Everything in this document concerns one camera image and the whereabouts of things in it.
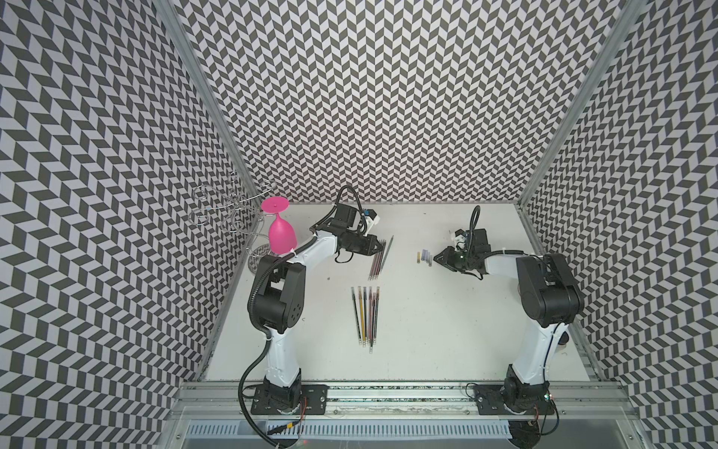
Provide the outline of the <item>teal pencil clear cap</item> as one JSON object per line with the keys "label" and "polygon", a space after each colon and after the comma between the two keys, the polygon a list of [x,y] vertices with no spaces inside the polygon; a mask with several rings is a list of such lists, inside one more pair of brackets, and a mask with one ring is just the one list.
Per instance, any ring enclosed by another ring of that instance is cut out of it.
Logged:
{"label": "teal pencil clear cap", "polygon": [[383,260],[384,260],[384,257],[386,256],[387,246],[388,246],[388,242],[383,241],[383,250],[379,254],[379,260],[377,263],[377,268],[375,270],[375,278],[379,277],[379,275],[381,274],[381,270],[383,269]]}

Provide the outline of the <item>red pencil blue cap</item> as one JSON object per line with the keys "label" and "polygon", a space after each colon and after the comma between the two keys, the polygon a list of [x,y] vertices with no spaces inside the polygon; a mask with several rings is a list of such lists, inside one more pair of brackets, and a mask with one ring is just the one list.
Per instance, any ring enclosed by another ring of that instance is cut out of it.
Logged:
{"label": "red pencil blue cap", "polygon": [[375,254],[375,256],[373,258],[371,270],[369,273],[370,280],[373,280],[376,278],[377,273],[381,267],[381,257],[383,256],[383,248],[384,248],[385,241],[380,241],[380,243],[381,243],[381,249],[379,250],[379,252],[377,252],[377,254]]}

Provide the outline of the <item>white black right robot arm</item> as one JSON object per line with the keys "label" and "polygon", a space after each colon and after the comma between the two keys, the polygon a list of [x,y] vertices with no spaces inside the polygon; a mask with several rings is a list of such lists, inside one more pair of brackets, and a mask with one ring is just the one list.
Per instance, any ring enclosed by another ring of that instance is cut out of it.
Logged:
{"label": "white black right robot arm", "polygon": [[494,250],[476,206],[469,227],[454,233],[452,246],[433,261],[449,271],[479,280],[500,276],[517,282],[519,302],[529,323],[516,359],[502,385],[473,385],[481,415],[555,415],[549,369],[568,327],[584,309],[585,295],[562,254],[542,256],[521,250]]}

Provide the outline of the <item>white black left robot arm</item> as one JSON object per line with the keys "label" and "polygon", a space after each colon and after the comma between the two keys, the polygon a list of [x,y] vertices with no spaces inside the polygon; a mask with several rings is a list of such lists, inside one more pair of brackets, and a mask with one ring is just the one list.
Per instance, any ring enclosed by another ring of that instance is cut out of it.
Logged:
{"label": "white black left robot arm", "polygon": [[267,361],[262,383],[256,385],[252,398],[276,404],[278,413],[306,413],[310,400],[302,391],[302,370],[290,347],[290,330],[304,311],[308,273],[343,251],[375,256],[384,249],[378,237],[370,233],[379,220],[376,211],[362,206],[351,185],[340,187],[329,213],[310,227],[310,238],[303,244],[298,243],[293,226],[282,218],[289,205],[284,196],[269,196],[260,206],[262,213],[274,217],[267,234],[271,254],[263,256],[257,265],[247,312],[252,327],[263,334],[264,346],[237,382],[243,418],[255,435],[272,448],[291,448],[299,440],[276,440],[254,421],[244,397],[249,375]]}

